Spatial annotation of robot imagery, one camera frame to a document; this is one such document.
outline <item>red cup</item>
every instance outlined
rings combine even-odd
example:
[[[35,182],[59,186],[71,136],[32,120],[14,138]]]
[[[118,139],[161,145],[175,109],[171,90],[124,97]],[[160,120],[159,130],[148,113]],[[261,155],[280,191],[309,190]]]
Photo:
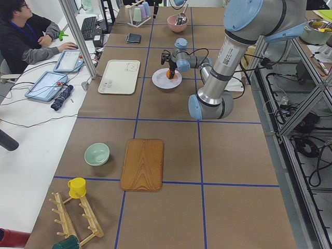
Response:
[[[0,228],[0,247],[24,248],[30,233]]]

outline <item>wooden cutting board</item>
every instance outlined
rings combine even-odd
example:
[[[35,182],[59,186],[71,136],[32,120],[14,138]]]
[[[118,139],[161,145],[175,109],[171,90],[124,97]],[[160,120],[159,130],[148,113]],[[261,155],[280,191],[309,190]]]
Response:
[[[126,191],[157,191],[162,186],[164,143],[131,139],[127,143],[120,186]]]

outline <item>yellow cup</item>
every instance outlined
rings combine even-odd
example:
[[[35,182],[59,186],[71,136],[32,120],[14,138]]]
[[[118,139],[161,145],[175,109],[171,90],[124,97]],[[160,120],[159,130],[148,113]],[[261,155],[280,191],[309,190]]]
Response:
[[[69,196],[74,199],[79,199],[87,193],[86,181],[84,178],[77,177],[68,181]]]

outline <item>white table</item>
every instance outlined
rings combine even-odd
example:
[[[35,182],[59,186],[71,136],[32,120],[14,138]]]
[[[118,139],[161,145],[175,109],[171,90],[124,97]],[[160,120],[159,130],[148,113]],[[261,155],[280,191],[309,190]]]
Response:
[[[78,15],[77,21],[81,26],[83,19],[92,15]],[[59,23],[62,28],[65,20]],[[65,31],[69,36],[63,37],[63,42],[55,40],[51,47],[74,38],[69,29]],[[90,53],[95,51],[92,41],[86,42]],[[60,54],[49,61],[56,61]],[[27,70],[36,65],[29,65]],[[55,63],[38,67],[24,73],[19,82],[35,82],[44,71],[53,71]],[[69,74],[71,79],[76,74]],[[85,66],[69,84],[74,86],[71,96],[65,101],[57,112],[50,108],[53,101],[38,102],[23,100],[8,104],[16,100],[25,99],[27,89],[13,90],[11,99],[4,99],[0,106],[0,118],[12,123],[30,126],[51,118],[60,118],[66,115],[75,115],[82,105],[86,91],[81,87],[83,81],[90,81],[90,75]],[[27,88],[31,84],[19,84],[14,88]],[[31,232],[40,208],[52,181],[55,170],[59,164],[68,137],[72,131],[76,117],[61,118],[31,128],[17,127],[0,121],[0,129],[19,142],[14,151],[7,151],[0,146],[0,227],[11,230]]]

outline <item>black cylinder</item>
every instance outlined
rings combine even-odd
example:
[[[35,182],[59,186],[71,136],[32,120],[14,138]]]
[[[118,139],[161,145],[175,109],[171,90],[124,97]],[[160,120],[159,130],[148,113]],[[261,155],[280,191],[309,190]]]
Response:
[[[9,151],[16,150],[19,143],[0,129],[0,145]]]

